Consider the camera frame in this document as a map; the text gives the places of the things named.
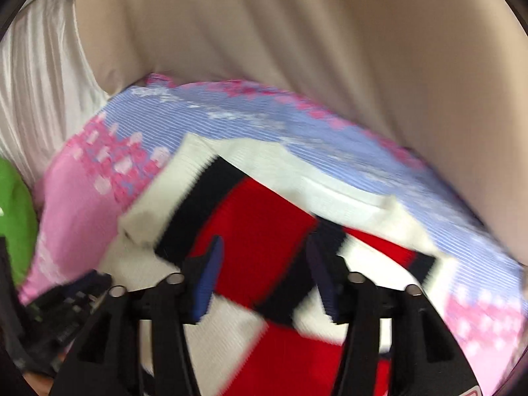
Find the white red black knit sweater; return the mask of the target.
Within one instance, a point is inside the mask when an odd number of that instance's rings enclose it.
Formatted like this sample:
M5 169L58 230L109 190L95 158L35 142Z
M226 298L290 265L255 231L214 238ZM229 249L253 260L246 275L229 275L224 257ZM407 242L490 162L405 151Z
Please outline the white red black knit sweater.
M394 197L324 174L281 144L187 134L120 218L100 268L130 290L176 272L180 256L224 254L210 310L187 328L206 395L327 395L347 329L325 313L304 241L325 218L354 272L402 290L417 283L443 311L458 262Z

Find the green plush pillow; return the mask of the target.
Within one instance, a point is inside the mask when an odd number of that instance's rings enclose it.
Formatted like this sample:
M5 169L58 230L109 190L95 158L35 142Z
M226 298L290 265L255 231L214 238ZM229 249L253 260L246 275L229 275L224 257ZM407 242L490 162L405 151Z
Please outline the green plush pillow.
M27 277L39 224L29 189L11 162L1 159L1 236L5 237L14 284Z

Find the pink floral bed sheet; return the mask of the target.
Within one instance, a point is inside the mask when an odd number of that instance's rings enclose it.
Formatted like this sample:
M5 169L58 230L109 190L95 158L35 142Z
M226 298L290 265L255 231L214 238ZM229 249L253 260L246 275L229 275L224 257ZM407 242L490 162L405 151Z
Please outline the pink floral bed sheet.
M405 220L398 243L456 259L441 305L487 395L514 362L526 303L521 267L461 198L394 142L305 97L255 82L177 87L153 75L113 97L64 144L34 189L43 213L23 303L87 272L118 221L177 152L184 137L278 144L332 178L371 193Z

